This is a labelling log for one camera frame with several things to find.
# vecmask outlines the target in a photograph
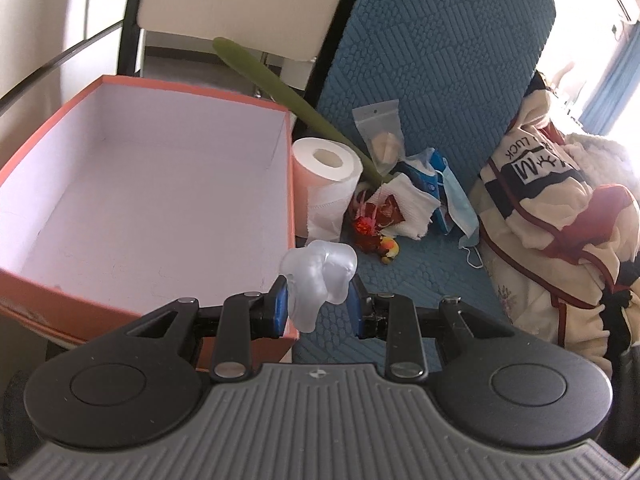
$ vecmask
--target metal rail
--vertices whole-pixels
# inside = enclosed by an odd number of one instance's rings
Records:
[[[31,87],[33,87],[33,85],[35,85],[38,81],[43,79],[46,75],[49,75],[49,73],[53,72],[65,61],[68,61],[76,54],[82,52],[88,46],[91,46],[96,41],[101,40],[105,36],[108,36],[115,30],[118,30],[120,27],[122,27],[122,20],[114,23],[113,25],[110,25],[104,30],[101,30],[95,36],[92,36],[87,40],[82,40],[80,43],[76,43],[74,46],[66,49],[62,54],[58,54],[55,58],[51,59],[40,68],[37,68],[36,70],[31,72],[16,86],[11,88],[11,90],[0,97],[0,117],[11,107],[11,105],[13,105],[20,97],[22,97],[25,92],[30,90]]]

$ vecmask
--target green plastic stick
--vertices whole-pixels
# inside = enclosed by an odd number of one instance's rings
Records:
[[[362,161],[364,178],[375,188],[386,180],[378,173],[367,155],[362,153],[309,103],[284,84],[278,76],[255,59],[242,46],[227,38],[216,38],[213,40],[213,48],[222,61],[267,92],[278,104],[286,106],[319,135],[325,139],[346,144],[356,152]]]

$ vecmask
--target translucent silicone piece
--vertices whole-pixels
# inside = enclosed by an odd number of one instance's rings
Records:
[[[356,273],[358,257],[346,244],[315,240],[290,249],[280,263],[287,278],[289,317],[300,332],[316,329],[318,311],[325,301],[341,304]]]

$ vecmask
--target blue curtain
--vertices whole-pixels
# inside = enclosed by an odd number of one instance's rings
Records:
[[[640,23],[629,33],[609,71],[584,107],[580,122],[589,134],[607,135],[640,84]]]

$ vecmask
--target toilet paper roll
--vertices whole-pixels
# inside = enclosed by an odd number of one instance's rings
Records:
[[[293,143],[296,235],[335,242],[362,174],[356,153],[339,142],[307,137]]]

